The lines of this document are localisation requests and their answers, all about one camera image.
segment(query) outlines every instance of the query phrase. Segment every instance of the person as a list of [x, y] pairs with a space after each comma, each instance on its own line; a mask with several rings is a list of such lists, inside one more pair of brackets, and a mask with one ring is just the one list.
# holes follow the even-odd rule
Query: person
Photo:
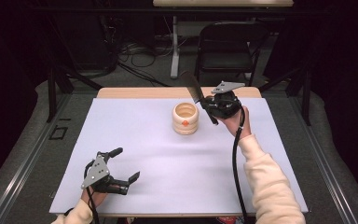
[[[249, 110], [243, 107], [245, 122], [238, 146], [246, 159], [243, 165], [248, 183], [253, 192], [253, 206], [256, 210], [257, 224], [303, 224], [306, 223], [290, 183], [279, 164], [271, 155], [264, 152], [251, 131]], [[219, 119], [232, 135], [236, 135], [241, 120], [239, 111], [229, 119]], [[106, 194], [94, 192], [92, 198], [95, 205], [101, 204]], [[89, 196], [83, 191], [80, 201], [67, 217], [59, 215], [53, 224], [90, 223], [92, 212], [88, 207]], [[137, 219], [127, 219], [136, 224]]]

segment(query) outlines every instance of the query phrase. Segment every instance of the sleeve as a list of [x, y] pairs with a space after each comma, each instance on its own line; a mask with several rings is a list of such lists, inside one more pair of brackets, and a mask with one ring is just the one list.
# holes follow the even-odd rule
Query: sleeve
[[58, 215], [57, 219], [51, 224], [89, 224], [91, 221], [92, 212], [89, 206], [83, 200], [79, 200], [67, 217]]
[[261, 149], [255, 135], [242, 138], [239, 146], [247, 160], [244, 169], [254, 193], [257, 224], [305, 223], [289, 180], [278, 163]]

